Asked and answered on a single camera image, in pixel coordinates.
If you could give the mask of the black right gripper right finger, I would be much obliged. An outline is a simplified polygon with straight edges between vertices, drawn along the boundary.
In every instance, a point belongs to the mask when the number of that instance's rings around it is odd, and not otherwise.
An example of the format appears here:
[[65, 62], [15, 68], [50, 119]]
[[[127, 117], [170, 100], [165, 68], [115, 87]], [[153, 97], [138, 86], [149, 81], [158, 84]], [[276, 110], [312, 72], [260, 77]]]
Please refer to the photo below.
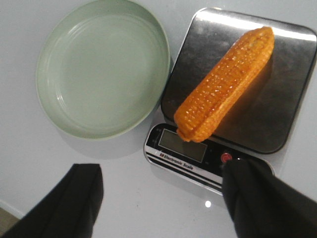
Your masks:
[[317, 236], [317, 203], [253, 161], [225, 163], [222, 194], [239, 238]]

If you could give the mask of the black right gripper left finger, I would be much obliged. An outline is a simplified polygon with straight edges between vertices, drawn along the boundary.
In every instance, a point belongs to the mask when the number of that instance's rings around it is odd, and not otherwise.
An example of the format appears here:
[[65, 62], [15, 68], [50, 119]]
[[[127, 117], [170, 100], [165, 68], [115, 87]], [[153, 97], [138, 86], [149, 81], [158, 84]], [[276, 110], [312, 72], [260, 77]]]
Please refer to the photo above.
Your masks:
[[104, 197], [98, 164], [74, 164], [5, 238], [90, 238]]

